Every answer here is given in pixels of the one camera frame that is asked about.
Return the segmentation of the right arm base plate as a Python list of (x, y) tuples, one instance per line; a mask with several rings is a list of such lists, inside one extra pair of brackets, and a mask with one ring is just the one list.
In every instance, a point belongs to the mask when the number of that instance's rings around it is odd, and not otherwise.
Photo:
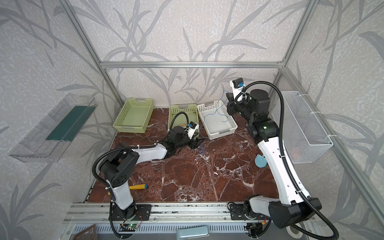
[(231, 220), (264, 221), (266, 219), (265, 215), (253, 213), (251, 210), (247, 209), (244, 204), (236, 204), (234, 202), (229, 202), (227, 203), (227, 209), (230, 212)]

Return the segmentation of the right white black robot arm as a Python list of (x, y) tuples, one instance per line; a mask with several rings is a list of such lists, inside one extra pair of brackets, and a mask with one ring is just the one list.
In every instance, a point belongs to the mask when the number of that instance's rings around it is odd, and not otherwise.
[[(280, 119), (276, 123), (269, 118), (270, 98), (266, 91), (247, 90), (254, 85), (267, 85), (274, 89), (280, 100)], [(285, 103), (282, 92), (272, 83), (256, 81), (245, 85), (242, 78), (230, 81), (231, 93), (227, 93), (229, 115), (240, 114), (246, 121), (249, 135), (257, 140), (267, 164), (275, 179), (279, 197), (277, 199), (252, 196), (245, 200), (245, 212), (252, 218), (258, 214), (269, 217), (277, 228), (290, 228), (317, 240), (337, 240), (340, 234), (337, 228), (322, 213), (322, 204), (318, 198), (311, 197), (301, 183), (292, 162), (285, 150), (283, 126)], [(332, 231), (331, 236), (313, 234), (299, 226), (299, 223), (318, 216)]]

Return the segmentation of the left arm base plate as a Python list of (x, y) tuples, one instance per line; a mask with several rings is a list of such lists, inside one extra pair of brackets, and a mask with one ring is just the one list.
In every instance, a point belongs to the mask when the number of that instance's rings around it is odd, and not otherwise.
[(148, 221), (152, 205), (133, 203), (127, 209), (121, 210), (115, 203), (110, 207), (109, 220), (114, 221)]

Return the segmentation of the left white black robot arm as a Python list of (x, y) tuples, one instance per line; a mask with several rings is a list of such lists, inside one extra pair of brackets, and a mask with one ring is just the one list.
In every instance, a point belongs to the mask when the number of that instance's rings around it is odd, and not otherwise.
[(135, 213), (129, 179), (136, 165), (168, 159), (185, 146), (196, 149), (204, 141), (198, 138), (198, 122), (189, 120), (187, 113), (180, 112), (172, 119), (166, 136), (152, 145), (126, 146), (113, 149), (99, 156), (92, 165), (93, 177), (101, 182), (111, 195), (112, 207), (123, 213)]

